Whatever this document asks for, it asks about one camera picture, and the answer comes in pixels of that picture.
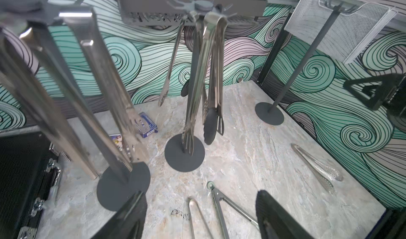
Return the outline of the grey utensil stand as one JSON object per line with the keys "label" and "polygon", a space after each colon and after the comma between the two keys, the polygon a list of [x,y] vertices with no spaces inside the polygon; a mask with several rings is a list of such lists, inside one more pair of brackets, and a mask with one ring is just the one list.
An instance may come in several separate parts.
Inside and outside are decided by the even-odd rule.
{"label": "grey utensil stand", "polygon": [[194,135],[199,108],[203,109],[204,142],[211,144],[216,133],[224,133],[222,118],[224,35],[232,5],[223,6],[208,0],[190,0],[177,3],[183,11],[182,24],[190,19],[195,26],[192,61],[189,78],[185,127],[166,144],[165,159],[179,172],[198,169],[205,158],[203,142]]}
{"label": "grey utensil stand", "polygon": [[314,51],[316,50],[317,46],[320,44],[322,39],[328,33],[329,29],[332,27],[336,19],[341,13],[351,14],[357,11],[358,5],[357,4],[349,4],[345,3],[344,1],[339,1],[337,5],[331,5],[331,0],[325,1],[325,6],[329,9],[332,9],[332,13],[330,14],[329,18],[324,23],[323,27],[317,34],[317,36],[313,39],[310,48],[305,53],[304,57],[296,67],[295,71],[287,81],[287,83],[282,88],[281,92],[279,93],[277,99],[273,102],[273,104],[267,102],[261,102],[255,106],[255,112],[257,116],[263,120],[265,123],[269,125],[281,125],[284,122],[283,113],[278,109],[278,105],[281,102],[282,98],[286,95],[289,88],[298,77],[300,72],[303,70],[303,67],[310,59]]}
{"label": "grey utensil stand", "polygon": [[[1,28],[14,33],[35,54],[32,47],[26,43],[27,39],[22,36],[23,27],[41,25],[49,29],[49,26],[64,23],[59,13],[72,7],[90,7],[84,6],[82,2],[83,0],[76,0],[71,5],[56,5],[49,3],[49,0],[1,0]],[[68,65],[67,68],[66,76],[73,78],[73,81],[68,93],[61,91],[76,110],[88,134],[109,164],[105,172],[97,177],[98,201],[104,208],[118,211],[136,192],[148,190],[151,180],[149,168],[145,162],[133,161],[124,138],[123,152],[119,151],[85,101]]]}

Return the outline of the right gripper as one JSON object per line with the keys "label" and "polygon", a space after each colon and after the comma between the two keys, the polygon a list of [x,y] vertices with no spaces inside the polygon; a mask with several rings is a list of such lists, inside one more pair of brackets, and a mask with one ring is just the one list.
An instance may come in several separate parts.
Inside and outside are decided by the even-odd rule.
{"label": "right gripper", "polygon": [[406,75],[392,73],[347,80],[343,87],[372,111],[385,107],[389,121],[406,132]]}

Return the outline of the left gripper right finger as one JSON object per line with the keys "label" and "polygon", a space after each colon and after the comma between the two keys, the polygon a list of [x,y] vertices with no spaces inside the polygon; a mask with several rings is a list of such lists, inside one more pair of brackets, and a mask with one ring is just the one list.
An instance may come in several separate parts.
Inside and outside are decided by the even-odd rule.
{"label": "left gripper right finger", "polygon": [[313,239],[313,237],[266,191],[255,202],[262,239]]}

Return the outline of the steel tongs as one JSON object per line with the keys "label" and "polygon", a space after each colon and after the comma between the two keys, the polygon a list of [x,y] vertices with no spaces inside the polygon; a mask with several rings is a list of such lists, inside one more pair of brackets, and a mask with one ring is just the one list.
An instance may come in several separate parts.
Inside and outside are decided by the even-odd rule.
{"label": "steel tongs", "polygon": [[341,172],[337,169],[324,164],[323,162],[317,160],[306,150],[301,148],[299,145],[291,143],[293,151],[302,159],[305,165],[310,169],[313,175],[316,177],[317,181],[321,186],[330,194],[335,193],[334,185],[330,181],[332,177],[336,181],[342,182],[344,177]]}
{"label": "steel tongs", "polygon": [[63,9],[59,17],[74,32],[133,161],[148,163],[148,150],[140,141],[140,134],[148,131],[148,126],[144,125],[131,102],[99,31],[93,8]]}
{"label": "steel tongs", "polygon": [[169,67],[168,67],[167,76],[166,76],[165,83],[163,85],[163,89],[161,91],[160,98],[159,98],[158,105],[160,107],[163,105],[163,103],[164,103],[164,101],[165,101],[165,99],[166,99],[166,97],[168,95],[168,92],[169,92],[172,68],[173,68],[173,65],[174,65],[174,61],[176,59],[176,54],[177,54],[177,51],[178,51],[178,47],[179,47],[179,43],[180,43],[180,39],[181,39],[181,34],[182,34],[182,31],[183,31],[185,22],[186,22],[186,19],[183,18],[181,20],[181,22],[180,22],[180,25],[179,25],[179,29],[178,29],[178,32],[177,32],[177,36],[176,36],[176,40],[175,40],[175,43],[174,43],[174,48],[173,48],[173,52],[172,52],[172,56],[171,56],[171,61],[170,61]]}
{"label": "steel tongs", "polygon": [[213,43],[215,41],[216,27],[224,15],[210,11],[204,17],[203,40],[200,48],[198,64],[196,68],[195,80],[193,82],[190,104],[187,109],[186,125],[182,135],[182,144],[184,151],[189,155],[193,155],[194,150],[194,127],[196,116],[199,109],[199,102],[202,97],[202,92],[207,73],[208,61],[212,52]]}
{"label": "steel tongs", "polygon": [[[32,47],[40,64],[60,85],[60,89],[68,93],[73,78],[66,76],[67,65],[48,28],[41,25],[23,27],[22,36],[27,39],[26,43]],[[89,160],[86,148],[61,109],[8,40],[3,27],[1,28],[1,84],[21,104],[23,110],[30,114],[52,143],[65,151],[91,179],[95,180],[98,177],[98,171]]]}
{"label": "steel tongs", "polygon": [[202,210],[198,202],[192,197],[188,198],[188,212],[192,239],[213,239],[214,236],[203,216]]}

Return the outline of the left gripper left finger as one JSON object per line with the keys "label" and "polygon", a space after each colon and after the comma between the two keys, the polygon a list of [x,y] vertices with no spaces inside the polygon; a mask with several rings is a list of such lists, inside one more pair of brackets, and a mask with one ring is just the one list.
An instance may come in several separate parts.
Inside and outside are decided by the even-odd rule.
{"label": "left gripper left finger", "polygon": [[145,193],[136,192],[92,239],[141,239],[147,209]]}

